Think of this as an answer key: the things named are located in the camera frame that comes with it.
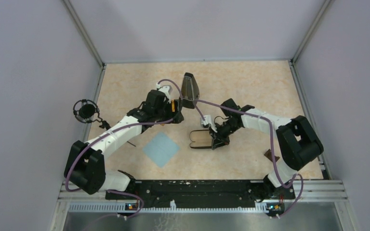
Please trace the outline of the black glasses case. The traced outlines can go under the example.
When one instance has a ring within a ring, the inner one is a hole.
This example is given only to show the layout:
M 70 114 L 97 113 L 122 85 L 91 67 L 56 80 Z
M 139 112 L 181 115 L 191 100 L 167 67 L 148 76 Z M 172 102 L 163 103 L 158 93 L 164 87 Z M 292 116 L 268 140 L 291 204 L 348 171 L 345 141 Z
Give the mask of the black glasses case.
M 193 130 L 189 133 L 191 149 L 212 149 L 213 138 L 209 129 Z

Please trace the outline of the blue cleaning cloth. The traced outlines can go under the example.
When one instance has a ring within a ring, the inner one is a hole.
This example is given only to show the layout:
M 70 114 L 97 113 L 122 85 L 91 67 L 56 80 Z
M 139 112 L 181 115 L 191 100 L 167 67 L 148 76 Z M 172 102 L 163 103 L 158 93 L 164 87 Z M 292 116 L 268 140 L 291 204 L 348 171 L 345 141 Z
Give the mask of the blue cleaning cloth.
M 179 150 L 180 147 L 163 132 L 159 132 L 143 148 L 145 155 L 159 168 L 164 167 Z

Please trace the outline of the orange sunglasses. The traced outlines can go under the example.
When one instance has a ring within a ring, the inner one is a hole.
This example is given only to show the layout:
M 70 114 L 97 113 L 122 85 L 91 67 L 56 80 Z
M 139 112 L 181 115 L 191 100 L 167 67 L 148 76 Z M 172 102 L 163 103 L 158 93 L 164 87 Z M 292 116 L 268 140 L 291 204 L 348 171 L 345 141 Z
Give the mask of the orange sunglasses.
M 173 113 L 176 112 L 175 100 L 171 100 L 171 110 L 172 110 Z

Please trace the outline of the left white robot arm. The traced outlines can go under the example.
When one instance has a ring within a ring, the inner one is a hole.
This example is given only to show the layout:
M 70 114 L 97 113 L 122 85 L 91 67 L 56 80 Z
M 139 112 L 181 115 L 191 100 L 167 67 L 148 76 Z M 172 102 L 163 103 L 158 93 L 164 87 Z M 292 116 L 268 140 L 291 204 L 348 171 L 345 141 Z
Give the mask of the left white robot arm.
M 167 91 L 151 90 L 140 106 L 130 110 L 100 136 L 86 142 L 74 142 L 64 171 L 66 190 L 71 192 L 69 183 L 73 183 L 76 190 L 87 194 L 116 190 L 124 199 L 133 197 L 133 177 L 121 170 L 107 172 L 106 160 L 123 144 L 154 125 L 181 123 L 184 120 L 182 106 L 182 98 L 171 99 Z

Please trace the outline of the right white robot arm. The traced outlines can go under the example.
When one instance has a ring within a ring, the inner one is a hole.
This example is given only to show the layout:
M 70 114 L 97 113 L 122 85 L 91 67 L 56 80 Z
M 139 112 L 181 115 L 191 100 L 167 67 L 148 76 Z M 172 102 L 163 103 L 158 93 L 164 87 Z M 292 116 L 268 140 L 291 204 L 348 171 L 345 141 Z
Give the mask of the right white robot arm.
M 324 146 L 305 116 L 286 118 L 268 114 L 252 105 L 237 105 L 232 98 L 218 106 L 226 119 L 219 124 L 205 115 L 200 122 L 209 129 L 212 148 L 226 146 L 230 135 L 240 128 L 254 129 L 270 136 L 270 151 L 278 143 L 281 160 L 271 153 L 273 171 L 264 177 L 263 191 L 269 198 L 277 198 L 283 188 L 291 186 L 298 172 L 324 152 Z

